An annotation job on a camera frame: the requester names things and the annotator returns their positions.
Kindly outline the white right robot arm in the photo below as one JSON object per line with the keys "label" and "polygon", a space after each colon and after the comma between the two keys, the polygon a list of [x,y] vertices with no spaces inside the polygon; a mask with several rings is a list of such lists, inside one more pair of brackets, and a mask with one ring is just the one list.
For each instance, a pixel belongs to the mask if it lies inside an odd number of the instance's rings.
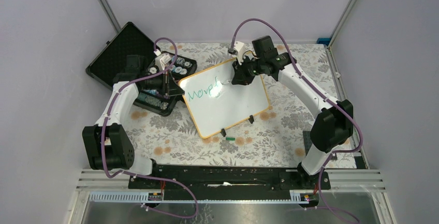
{"label": "white right robot arm", "polygon": [[311,148],[298,165],[299,186],[311,188],[317,183],[317,173],[327,162],[331,153],[342,145],[354,131],[353,105],[348,100],[339,101],[325,92],[301,69],[289,53],[279,53],[270,36],[252,42],[254,53],[246,55],[244,43],[235,41],[228,53],[232,64],[233,85],[250,85],[259,75],[271,76],[292,91],[315,118],[310,131]]}

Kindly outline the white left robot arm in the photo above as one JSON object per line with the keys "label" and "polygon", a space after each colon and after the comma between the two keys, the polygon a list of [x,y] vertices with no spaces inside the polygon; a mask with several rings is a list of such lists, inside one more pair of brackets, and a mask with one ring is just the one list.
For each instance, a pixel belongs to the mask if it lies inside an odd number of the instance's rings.
{"label": "white left robot arm", "polygon": [[153,160],[135,152],[123,124],[142,90],[154,90],[161,96],[184,94],[175,82],[171,69],[177,55],[155,51],[156,58],[148,62],[145,56],[129,55],[126,66],[113,79],[112,95],[100,118],[82,131],[86,155],[93,170],[103,170],[107,177],[120,173],[141,175],[147,188],[160,183],[160,173],[153,170]]}

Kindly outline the yellow framed whiteboard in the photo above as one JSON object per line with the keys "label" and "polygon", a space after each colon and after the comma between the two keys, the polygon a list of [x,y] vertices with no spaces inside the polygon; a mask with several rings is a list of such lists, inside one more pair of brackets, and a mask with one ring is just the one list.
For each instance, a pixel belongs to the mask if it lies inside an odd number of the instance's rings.
{"label": "yellow framed whiteboard", "polygon": [[223,85],[232,79],[234,60],[229,59],[178,82],[183,99],[199,136],[203,139],[228,129],[250,115],[256,116],[270,105],[262,76],[250,85]]}

